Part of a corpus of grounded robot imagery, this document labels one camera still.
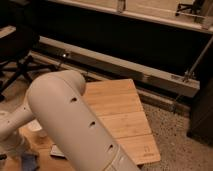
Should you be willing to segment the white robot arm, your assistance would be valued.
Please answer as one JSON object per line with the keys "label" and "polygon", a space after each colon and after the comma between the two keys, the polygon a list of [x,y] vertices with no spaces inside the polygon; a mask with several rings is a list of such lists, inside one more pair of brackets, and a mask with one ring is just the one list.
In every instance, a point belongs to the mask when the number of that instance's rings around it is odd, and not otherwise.
{"label": "white robot arm", "polygon": [[0,118],[0,148],[12,156],[27,151],[19,128],[37,120],[76,171],[140,171],[84,101],[85,89],[74,70],[37,77],[22,105]]}

